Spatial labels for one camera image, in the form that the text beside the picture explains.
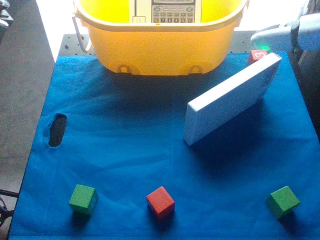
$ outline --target green light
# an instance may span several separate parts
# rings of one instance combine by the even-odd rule
[[[266,51],[269,51],[270,50],[270,47],[267,46],[267,45],[262,45],[259,47],[261,50],[266,50]]]

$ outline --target blue cloth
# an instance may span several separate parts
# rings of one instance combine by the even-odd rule
[[[187,102],[244,69],[248,54],[179,77],[117,75],[95,57],[59,57],[10,239],[320,237],[320,145],[281,56],[264,99],[192,147],[183,141]],[[56,114],[67,124],[62,143],[50,147]],[[76,184],[96,188],[90,218],[68,205]],[[286,185],[301,205],[277,221],[265,200]],[[175,200],[163,222],[146,202],[160,186]]]

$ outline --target red cube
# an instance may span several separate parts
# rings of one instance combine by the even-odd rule
[[[159,220],[175,210],[175,201],[163,186],[146,196],[146,201]]]
[[[262,59],[263,57],[267,56],[268,53],[265,50],[251,50],[249,59],[248,59],[248,65],[251,65],[255,63],[256,61]]]

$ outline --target wooden block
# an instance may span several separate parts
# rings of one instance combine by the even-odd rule
[[[69,205],[74,212],[91,215],[97,199],[98,195],[93,187],[77,184],[70,198]]]
[[[163,186],[150,193],[146,201],[159,220],[164,219],[175,210],[175,201]]]
[[[184,140],[192,145],[261,99],[281,57],[270,53],[187,105]]]
[[[248,58],[248,65],[255,63],[267,55],[268,53],[265,50],[251,50]]]
[[[276,219],[280,219],[300,204],[299,199],[285,186],[273,193],[266,200],[266,205]]]

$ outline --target yellow plastic bin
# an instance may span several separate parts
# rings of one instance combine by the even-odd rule
[[[247,0],[202,0],[201,23],[129,23],[129,0],[75,0],[80,46],[115,73],[207,73],[226,57]],[[85,48],[76,18],[88,28]]]

